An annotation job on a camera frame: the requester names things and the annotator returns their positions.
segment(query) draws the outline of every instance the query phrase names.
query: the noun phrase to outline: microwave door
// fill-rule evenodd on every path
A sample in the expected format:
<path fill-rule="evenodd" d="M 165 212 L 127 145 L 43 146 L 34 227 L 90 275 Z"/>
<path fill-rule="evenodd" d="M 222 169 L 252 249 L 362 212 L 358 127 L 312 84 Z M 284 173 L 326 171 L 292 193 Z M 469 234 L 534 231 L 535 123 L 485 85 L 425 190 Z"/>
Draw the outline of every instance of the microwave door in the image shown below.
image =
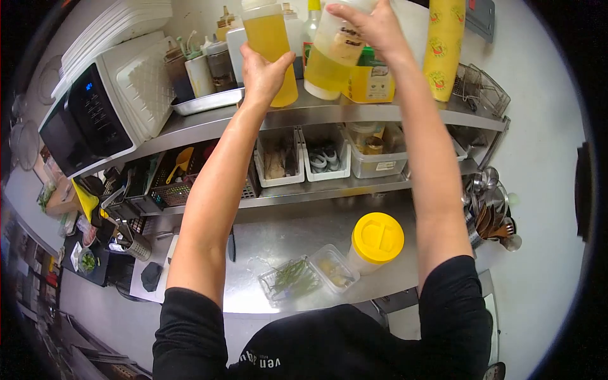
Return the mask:
<path fill-rule="evenodd" d="M 95 64 L 90 65 L 72 85 L 66 110 L 98 157 L 109 157 L 133 146 Z"/>
<path fill-rule="evenodd" d="M 40 136 L 66 176 L 98 161 L 80 129 L 64 110 L 64 102 L 57 105 L 57 110 L 41 128 Z"/>

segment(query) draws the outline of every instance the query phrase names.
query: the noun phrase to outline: kitchen shelf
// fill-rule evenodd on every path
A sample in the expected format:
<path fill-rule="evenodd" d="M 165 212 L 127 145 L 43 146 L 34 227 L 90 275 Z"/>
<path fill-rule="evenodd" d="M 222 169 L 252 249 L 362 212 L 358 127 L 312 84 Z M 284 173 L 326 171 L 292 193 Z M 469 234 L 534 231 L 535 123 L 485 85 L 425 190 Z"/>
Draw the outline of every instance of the kitchen shelf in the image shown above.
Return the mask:
<path fill-rule="evenodd" d="M 460 173 L 462 175 L 472 174 L 477 171 L 477 163 L 473 159 L 465 159 L 459 164 Z M 402 173 L 388 177 L 368 179 L 359 179 L 351 175 L 348 178 L 330 179 L 319 182 L 303 182 L 301 184 L 265 188 L 257 198 L 242 199 L 238 208 L 247 209 L 249 207 L 317 201 L 320 199 L 340 198 L 344 196 L 390 192 L 411 187 L 412 181 L 406 179 L 405 175 Z M 167 207 L 162 212 L 147 213 L 143 215 L 183 214 L 184 210 L 185 206 Z"/>
<path fill-rule="evenodd" d="M 316 98 L 304 90 L 302 80 L 297 81 L 297 86 L 298 99 L 287 107 L 271 108 L 266 114 L 260 130 L 324 123 L 401 121 L 397 101 L 393 103 L 358 104 L 351 102 L 342 95 L 337 100 L 329 102 Z M 452 96 L 448 103 L 437 102 L 437 107 L 445 124 L 465 125 L 498 132 L 503 132 L 507 126 L 505 119 L 492 115 L 481 105 L 477 107 L 477 112 L 472 112 L 469 105 L 457 96 Z M 217 139 L 222 136 L 224 129 L 236 111 L 237 106 L 228 106 L 187 117 L 177 115 L 174 112 L 157 137 L 144 142 L 129 154 L 100 164 L 81 175 L 87 176 L 118 163 L 183 147 L 190 143 Z"/>

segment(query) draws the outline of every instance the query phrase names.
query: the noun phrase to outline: forearm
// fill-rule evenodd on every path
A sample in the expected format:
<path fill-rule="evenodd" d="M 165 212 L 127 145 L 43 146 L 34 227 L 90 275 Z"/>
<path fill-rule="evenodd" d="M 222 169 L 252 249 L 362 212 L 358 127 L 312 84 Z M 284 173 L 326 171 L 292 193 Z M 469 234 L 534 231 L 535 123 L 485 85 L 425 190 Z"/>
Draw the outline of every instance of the forearm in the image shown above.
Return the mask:
<path fill-rule="evenodd" d="M 245 101 L 196 178 L 186 203 L 167 288 L 194 290 L 221 307 L 226 241 L 267 108 L 262 103 Z"/>
<path fill-rule="evenodd" d="M 392 59 L 412 177 L 422 286 L 437 265 L 471 255 L 471 247 L 460 201 L 460 169 L 429 84 L 409 50 Z"/>

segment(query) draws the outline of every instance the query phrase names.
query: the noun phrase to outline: yellow wrapping paper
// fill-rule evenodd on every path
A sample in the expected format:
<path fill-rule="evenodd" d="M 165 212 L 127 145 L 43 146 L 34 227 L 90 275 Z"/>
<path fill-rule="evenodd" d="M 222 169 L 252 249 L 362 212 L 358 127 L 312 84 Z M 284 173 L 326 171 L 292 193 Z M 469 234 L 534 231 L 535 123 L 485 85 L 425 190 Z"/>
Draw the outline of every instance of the yellow wrapping paper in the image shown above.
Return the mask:
<path fill-rule="evenodd" d="M 452 94 L 465 32 L 466 0 L 430 0 L 429 33 L 423 73 L 435 99 L 447 102 Z"/>

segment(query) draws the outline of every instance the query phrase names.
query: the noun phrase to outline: cloth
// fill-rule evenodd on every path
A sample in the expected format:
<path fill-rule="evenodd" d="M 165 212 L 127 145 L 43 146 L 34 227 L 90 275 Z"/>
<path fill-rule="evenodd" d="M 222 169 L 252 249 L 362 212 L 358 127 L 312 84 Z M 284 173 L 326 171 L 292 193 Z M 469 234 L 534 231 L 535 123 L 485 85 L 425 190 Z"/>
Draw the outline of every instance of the cloth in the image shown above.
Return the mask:
<path fill-rule="evenodd" d="M 142 271 L 142 285 L 148 292 L 156 290 L 158 280 L 161 278 L 162 266 L 157 263 L 150 263 Z"/>
<path fill-rule="evenodd" d="M 481 379 L 492 320 L 472 257 L 428 276 L 419 304 L 421 340 L 402 340 L 352 305 L 271 322 L 228 358 L 223 314 L 195 292 L 170 288 L 153 345 L 153 376 L 164 379 Z"/>

